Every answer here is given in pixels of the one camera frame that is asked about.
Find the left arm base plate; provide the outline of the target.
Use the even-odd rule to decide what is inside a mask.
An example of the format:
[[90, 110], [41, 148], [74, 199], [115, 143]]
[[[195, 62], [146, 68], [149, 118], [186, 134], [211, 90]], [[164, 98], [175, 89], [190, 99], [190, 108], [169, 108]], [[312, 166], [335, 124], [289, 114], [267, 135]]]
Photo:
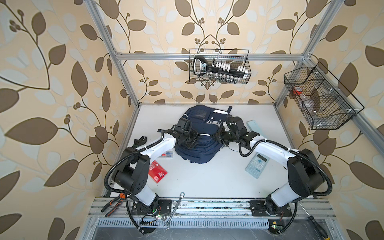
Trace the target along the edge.
[[133, 210], [137, 212], [139, 216], [145, 215], [167, 215], [171, 212], [172, 200], [159, 199], [155, 200], [150, 206], [138, 202], [133, 203]]

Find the light green pencil case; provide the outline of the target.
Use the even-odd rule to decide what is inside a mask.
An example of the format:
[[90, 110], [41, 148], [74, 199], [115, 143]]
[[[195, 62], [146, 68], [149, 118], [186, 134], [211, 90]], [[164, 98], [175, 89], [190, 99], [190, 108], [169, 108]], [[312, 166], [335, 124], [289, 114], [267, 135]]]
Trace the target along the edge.
[[260, 127], [260, 125], [255, 120], [248, 121], [247, 122], [247, 127], [248, 127], [248, 129], [250, 131], [258, 133], [261, 136], [265, 136], [265, 134], [263, 133], [262, 128]]

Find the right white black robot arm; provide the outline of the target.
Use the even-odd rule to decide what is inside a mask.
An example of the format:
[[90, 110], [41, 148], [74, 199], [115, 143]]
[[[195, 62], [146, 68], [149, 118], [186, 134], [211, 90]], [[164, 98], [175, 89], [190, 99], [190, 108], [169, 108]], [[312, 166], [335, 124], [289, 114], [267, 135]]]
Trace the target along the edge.
[[270, 216], [278, 215], [289, 203], [295, 205], [295, 216], [301, 200], [308, 196], [323, 197], [332, 193], [331, 178], [320, 167], [311, 151], [290, 149], [259, 133], [249, 132], [239, 117], [229, 117], [212, 138], [225, 146], [237, 143], [242, 157], [261, 155], [276, 161], [287, 170], [287, 183], [270, 193], [260, 207], [260, 210]]

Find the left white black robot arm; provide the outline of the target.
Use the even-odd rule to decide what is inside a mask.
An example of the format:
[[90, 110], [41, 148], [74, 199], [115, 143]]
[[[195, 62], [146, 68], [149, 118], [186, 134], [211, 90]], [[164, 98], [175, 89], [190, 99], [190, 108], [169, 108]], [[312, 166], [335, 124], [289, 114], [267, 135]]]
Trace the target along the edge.
[[180, 118], [170, 129], [159, 129], [158, 132], [161, 136], [157, 140], [149, 144], [142, 140], [137, 147], [126, 148], [120, 160], [108, 170], [104, 178], [105, 189], [118, 193], [125, 201], [128, 216], [141, 234], [145, 230], [134, 220], [128, 199], [142, 204], [147, 215], [152, 216], [159, 212], [159, 196], [147, 185], [151, 162], [173, 149], [176, 144], [195, 146], [199, 137], [192, 122], [185, 118]]

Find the navy blue student backpack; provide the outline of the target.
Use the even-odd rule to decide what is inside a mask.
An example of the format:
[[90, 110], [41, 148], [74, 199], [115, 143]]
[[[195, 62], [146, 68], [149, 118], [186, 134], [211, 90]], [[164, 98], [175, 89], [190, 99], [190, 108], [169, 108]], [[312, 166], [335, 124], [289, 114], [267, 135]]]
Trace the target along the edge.
[[227, 120], [232, 110], [219, 110], [204, 105], [189, 108], [183, 118], [192, 122], [192, 129], [197, 131], [199, 137], [193, 148], [181, 144], [175, 145], [176, 153], [190, 163], [208, 163], [223, 147], [223, 144], [214, 140], [212, 136], [219, 130], [219, 127]]

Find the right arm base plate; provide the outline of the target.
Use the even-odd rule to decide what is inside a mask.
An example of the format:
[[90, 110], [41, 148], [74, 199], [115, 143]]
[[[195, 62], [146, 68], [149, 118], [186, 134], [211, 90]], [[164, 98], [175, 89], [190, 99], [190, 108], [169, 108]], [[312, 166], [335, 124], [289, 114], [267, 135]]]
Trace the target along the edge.
[[250, 211], [253, 217], [292, 217], [293, 213], [289, 204], [278, 207], [272, 201], [252, 200]]

